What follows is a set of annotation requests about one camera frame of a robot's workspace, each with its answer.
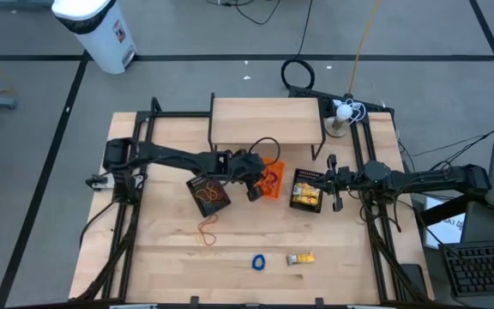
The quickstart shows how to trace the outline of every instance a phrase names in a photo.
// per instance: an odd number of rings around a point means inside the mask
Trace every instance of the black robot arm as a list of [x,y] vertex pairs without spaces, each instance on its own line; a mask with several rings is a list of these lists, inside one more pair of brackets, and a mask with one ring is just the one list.
[[360,191],[374,200],[392,202],[400,193],[456,190],[462,193],[486,193],[491,189],[483,167],[466,165],[436,171],[403,173],[392,171],[384,163],[368,161],[362,171],[349,167],[336,168],[336,157],[328,157],[328,170],[310,185],[335,195],[334,211],[342,209],[339,191]]
[[[151,142],[135,142],[132,138],[116,138],[106,143],[102,166],[114,178],[114,195],[117,197],[133,200],[136,180],[132,173],[151,163],[189,170],[200,177],[245,183],[251,202],[262,196],[255,183],[262,178],[266,166],[260,155],[245,149],[234,154],[229,150],[192,154]],[[93,177],[87,180],[87,184],[93,187],[100,181],[100,178]]]

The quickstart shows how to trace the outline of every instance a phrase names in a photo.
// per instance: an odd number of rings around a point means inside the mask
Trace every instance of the rubber band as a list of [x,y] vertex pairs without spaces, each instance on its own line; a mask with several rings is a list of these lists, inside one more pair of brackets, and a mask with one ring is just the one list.
[[[205,245],[214,245],[214,243],[216,242],[216,236],[213,234],[213,233],[209,233],[209,232],[204,232],[203,231],[203,228],[209,224],[213,224],[215,222],[217,222],[217,220],[219,220],[219,217],[215,214],[213,215],[210,215],[206,220],[204,220],[203,222],[201,222],[198,226],[197,226],[197,230],[199,231],[199,234],[196,235],[196,239],[198,239],[198,235],[201,235],[201,238],[203,240],[203,244]],[[205,238],[206,235],[209,235],[211,237],[213,237],[213,241],[212,242],[207,242],[207,239]]]
[[196,191],[196,197],[201,199],[205,203],[211,203],[221,198],[216,186],[212,181],[208,181],[205,185],[206,189],[200,189]]
[[[258,260],[261,260],[260,265],[256,265],[256,262],[258,262]],[[251,266],[253,267],[253,270],[258,270],[258,271],[264,270],[264,267],[266,266],[266,259],[262,254],[257,254],[253,258],[253,263]]]

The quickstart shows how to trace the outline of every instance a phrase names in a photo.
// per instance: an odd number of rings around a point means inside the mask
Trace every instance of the blue hair tie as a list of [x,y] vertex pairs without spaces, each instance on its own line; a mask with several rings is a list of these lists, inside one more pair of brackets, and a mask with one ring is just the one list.
[[[258,260],[261,260],[261,263],[260,265],[256,265],[256,261]],[[253,258],[253,270],[258,270],[258,271],[261,271],[261,270],[264,270],[264,266],[266,265],[266,259],[264,259],[264,256],[262,254],[257,254],[255,255],[255,257]]]

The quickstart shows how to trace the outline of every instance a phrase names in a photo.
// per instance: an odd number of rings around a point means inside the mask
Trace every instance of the wooden board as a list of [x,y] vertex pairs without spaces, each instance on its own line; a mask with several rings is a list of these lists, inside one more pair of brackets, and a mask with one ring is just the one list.
[[[130,136],[134,113],[116,113],[110,137]],[[401,158],[389,114],[370,114],[377,158],[401,170]],[[364,141],[363,130],[360,130]],[[190,152],[207,151],[206,118],[158,118],[153,142]],[[261,144],[256,152],[273,157],[275,146]],[[377,304],[377,285],[372,266],[366,225],[359,219],[360,203],[342,194],[344,209],[332,211],[332,197],[324,197],[321,214],[288,206],[295,168],[324,172],[329,154],[339,166],[355,170],[352,138],[329,138],[317,161],[308,145],[282,145],[286,174],[281,199],[250,203],[243,185],[228,185],[232,204],[221,210],[219,220],[207,227],[217,236],[213,246],[196,239],[203,220],[185,182],[189,172],[157,165],[148,169],[133,257],[128,302],[186,303],[197,295],[201,303],[313,304],[323,297],[326,304]],[[94,193],[90,217],[111,199],[110,192]],[[87,231],[81,248],[70,297],[77,296],[96,277],[108,258],[117,208],[100,218]],[[392,228],[398,261],[420,264],[428,294],[433,298],[425,256],[414,215],[398,208],[402,233]],[[316,261],[286,265],[286,255],[313,251]],[[266,258],[264,271],[254,271],[256,254]],[[383,260],[389,298],[394,290]],[[117,267],[116,278],[121,276]],[[119,280],[114,281],[116,295]]]
[[214,99],[213,143],[253,143],[265,136],[282,144],[321,143],[317,99]]

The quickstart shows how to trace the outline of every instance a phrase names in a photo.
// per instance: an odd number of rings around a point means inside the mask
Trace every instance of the black keyboard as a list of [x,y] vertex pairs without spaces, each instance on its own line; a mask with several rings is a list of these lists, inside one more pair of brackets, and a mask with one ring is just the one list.
[[439,246],[455,296],[494,294],[494,241],[450,244],[447,247],[462,257],[459,259],[444,246]]

